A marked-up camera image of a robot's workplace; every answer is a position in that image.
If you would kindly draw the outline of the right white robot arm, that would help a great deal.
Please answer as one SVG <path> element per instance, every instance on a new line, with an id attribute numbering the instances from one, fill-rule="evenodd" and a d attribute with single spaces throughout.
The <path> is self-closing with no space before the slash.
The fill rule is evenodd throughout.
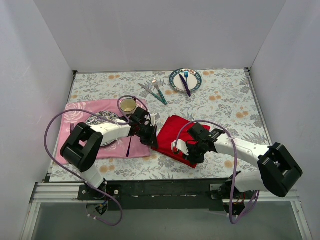
<path id="1" fill-rule="evenodd" d="M 203 163 L 206 153 L 215 152 L 237 157 L 256 168 L 252 172 L 231 176 L 221 187 L 221 193 L 227 192 L 232 199 L 248 191 L 269 191 L 284 198 L 303 175 L 287 148 L 278 142 L 272 146 L 251 143 L 232 138 L 225 130 L 216 128 L 208 131 L 199 123 L 194 124 L 187 133 L 195 141 L 194 144 L 180 139 L 172 146 L 181 151 L 190 163 Z"/>

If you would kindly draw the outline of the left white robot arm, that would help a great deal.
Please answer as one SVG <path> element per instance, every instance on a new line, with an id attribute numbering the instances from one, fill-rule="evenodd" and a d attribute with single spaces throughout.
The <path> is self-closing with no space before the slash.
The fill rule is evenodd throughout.
<path id="1" fill-rule="evenodd" d="M 105 179 L 95 166 L 101 144 L 121 138 L 137 136 L 142 145 L 157 148 L 157 125 L 145 109 L 138 107 L 129 116 L 124 115 L 114 121 L 88 125 L 78 123 L 70 130 L 70 135 L 60 150 L 60 155 L 76 167 L 83 181 L 90 186 L 89 194 L 95 200 L 106 196 Z"/>

